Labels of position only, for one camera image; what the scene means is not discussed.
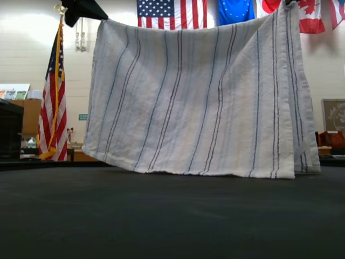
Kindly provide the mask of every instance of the small figurine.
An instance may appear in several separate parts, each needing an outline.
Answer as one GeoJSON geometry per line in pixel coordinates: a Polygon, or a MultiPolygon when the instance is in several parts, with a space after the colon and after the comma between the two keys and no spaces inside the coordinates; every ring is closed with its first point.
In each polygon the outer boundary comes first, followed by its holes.
{"type": "Polygon", "coordinates": [[[67,143],[70,144],[71,143],[71,136],[72,136],[72,133],[74,131],[74,128],[67,128],[67,133],[68,133],[68,137],[67,137],[67,143]]]}

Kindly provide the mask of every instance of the wall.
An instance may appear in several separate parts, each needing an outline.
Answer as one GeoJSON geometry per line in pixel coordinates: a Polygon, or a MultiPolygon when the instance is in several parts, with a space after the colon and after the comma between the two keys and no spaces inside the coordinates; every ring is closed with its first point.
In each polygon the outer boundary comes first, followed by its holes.
{"type": "MultiPolygon", "coordinates": [[[[98,0],[111,19],[136,26],[136,0],[98,0]]],[[[59,23],[53,7],[58,0],[1,0],[0,2],[0,84],[30,83],[42,90],[51,47],[59,23]]],[[[208,1],[209,27],[217,24],[218,0],[208,1]]],[[[313,98],[316,126],[323,131],[321,99],[345,98],[345,22],[334,32],[327,1],[323,1],[327,32],[301,35],[305,71],[313,98]]],[[[74,141],[83,141],[91,82],[93,48],[98,21],[86,20],[87,51],[75,51],[75,28],[64,27],[65,73],[68,127],[74,127],[74,141]]]]}

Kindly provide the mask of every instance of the framed picture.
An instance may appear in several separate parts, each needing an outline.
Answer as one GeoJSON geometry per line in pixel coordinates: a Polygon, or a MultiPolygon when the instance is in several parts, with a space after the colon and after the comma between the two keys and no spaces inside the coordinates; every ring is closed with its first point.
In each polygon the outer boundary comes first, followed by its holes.
{"type": "Polygon", "coordinates": [[[345,133],[345,99],[323,99],[322,104],[326,131],[345,133]]]}

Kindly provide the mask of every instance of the white towel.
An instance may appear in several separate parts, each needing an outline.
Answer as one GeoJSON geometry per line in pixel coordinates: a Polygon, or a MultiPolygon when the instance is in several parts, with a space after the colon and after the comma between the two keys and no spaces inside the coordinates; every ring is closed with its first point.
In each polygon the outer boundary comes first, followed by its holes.
{"type": "Polygon", "coordinates": [[[140,173],[318,172],[295,2],[262,19],[163,31],[103,21],[83,151],[140,173]]]}

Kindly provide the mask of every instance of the blue flag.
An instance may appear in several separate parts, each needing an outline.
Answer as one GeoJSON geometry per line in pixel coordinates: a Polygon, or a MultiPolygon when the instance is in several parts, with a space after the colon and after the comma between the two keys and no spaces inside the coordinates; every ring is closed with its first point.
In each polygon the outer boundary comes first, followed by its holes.
{"type": "Polygon", "coordinates": [[[254,19],[253,0],[219,0],[220,25],[254,19]]]}

